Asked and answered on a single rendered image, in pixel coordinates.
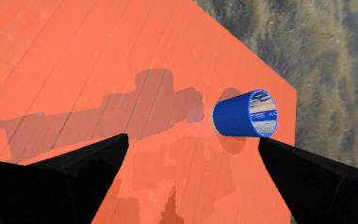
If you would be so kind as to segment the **blue mug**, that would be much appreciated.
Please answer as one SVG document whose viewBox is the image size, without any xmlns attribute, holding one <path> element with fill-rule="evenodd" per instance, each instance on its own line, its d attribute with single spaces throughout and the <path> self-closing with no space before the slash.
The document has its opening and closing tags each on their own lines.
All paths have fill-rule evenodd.
<svg viewBox="0 0 358 224">
<path fill-rule="evenodd" d="M 221 136 L 270 137 L 277 126 L 277 110 L 269 93 L 259 88 L 216 103 L 211 123 Z"/>
</svg>

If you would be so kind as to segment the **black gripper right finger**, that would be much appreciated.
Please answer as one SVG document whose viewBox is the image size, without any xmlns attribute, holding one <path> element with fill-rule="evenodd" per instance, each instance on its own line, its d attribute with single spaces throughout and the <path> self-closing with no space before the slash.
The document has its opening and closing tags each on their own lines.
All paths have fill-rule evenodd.
<svg viewBox="0 0 358 224">
<path fill-rule="evenodd" d="M 266 136 L 258 151 L 297 224 L 358 224 L 358 168 Z"/>
</svg>

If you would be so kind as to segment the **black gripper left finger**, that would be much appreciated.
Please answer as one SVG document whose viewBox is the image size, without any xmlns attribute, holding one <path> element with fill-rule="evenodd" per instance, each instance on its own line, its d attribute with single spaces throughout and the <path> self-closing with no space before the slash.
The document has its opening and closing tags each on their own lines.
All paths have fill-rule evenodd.
<svg viewBox="0 0 358 224">
<path fill-rule="evenodd" d="M 128 148 L 118 134 L 26 166 L 0 161 L 0 224 L 91 224 Z"/>
</svg>

